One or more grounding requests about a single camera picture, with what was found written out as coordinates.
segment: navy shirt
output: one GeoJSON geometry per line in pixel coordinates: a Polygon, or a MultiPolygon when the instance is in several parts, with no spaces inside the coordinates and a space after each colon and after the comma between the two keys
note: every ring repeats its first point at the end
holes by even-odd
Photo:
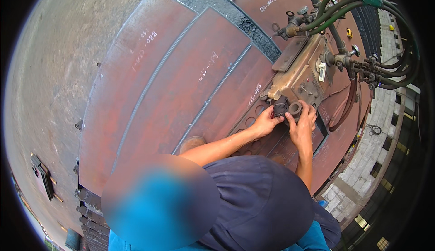
{"type": "MultiPolygon", "coordinates": [[[[180,250],[329,250],[314,221],[311,195],[288,168],[258,155],[229,157],[203,168],[219,190],[219,214],[204,237],[180,250]],[[310,249],[310,242],[317,249],[310,249]]],[[[122,245],[129,250],[111,232],[109,250],[122,245]]]]}

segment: cable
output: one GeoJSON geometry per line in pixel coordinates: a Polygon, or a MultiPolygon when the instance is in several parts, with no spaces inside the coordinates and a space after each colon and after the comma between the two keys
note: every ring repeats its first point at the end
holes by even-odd
{"type": "Polygon", "coordinates": [[[368,126],[370,128],[370,132],[368,133],[369,136],[372,135],[380,135],[382,133],[382,128],[380,128],[377,125],[370,125],[368,123],[365,124],[366,126],[368,126]]]}

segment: valve knob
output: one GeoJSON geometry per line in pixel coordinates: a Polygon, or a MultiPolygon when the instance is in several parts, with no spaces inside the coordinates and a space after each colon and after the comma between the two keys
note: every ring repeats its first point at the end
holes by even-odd
{"type": "Polygon", "coordinates": [[[305,14],[307,12],[308,12],[308,6],[306,6],[306,5],[304,7],[302,7],[301,9],[299,9],[299,11],[296,11],[296,13],[298,15],[303,15],[303,14],[305,14]]]}
{"type": "Polygon", "coordinates": [[[352,44],[351,54],[356,55],[358,57],[361,55],[361,52],[359,51],[358,47],[355,44],[352,44]]]}

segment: dirt ground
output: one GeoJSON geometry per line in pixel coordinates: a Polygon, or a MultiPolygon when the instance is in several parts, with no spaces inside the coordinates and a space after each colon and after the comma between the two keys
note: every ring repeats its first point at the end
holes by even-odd
{"type": "Polygon", "coordinates": [[[17,43],[8,74],[4,131],[10,166],[49,236],[61,247],[66,228],[82,233],[73,172],[97,63],[141,0],[39,0],[17,43]],[[35,184],[35,153],[57,181],[63,203],[49,201],[35,184]]]}

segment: cut steel plate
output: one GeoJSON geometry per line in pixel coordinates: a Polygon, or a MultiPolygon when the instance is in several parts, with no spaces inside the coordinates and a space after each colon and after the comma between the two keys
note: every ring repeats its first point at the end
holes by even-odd
{"type": "Polygon", "coordinates": [[[143,0],[97,74],[80,140],[80,184],[101,195],[133,109],[177,37],[197,13],[177,0],[143,0]]]}
{"type": "Polygon", "coordinates": [[[206,9],[150,84],[117,161],[143,154],[171,154],[250,42],[224,16],[211,7],[206,9]]]}
{"type": "Polygon", "coordinates": [[[225,138],[271,81],[272,63],[252,45],[208,102],[187,137],[202,136],[207,142],[225,138]]]}

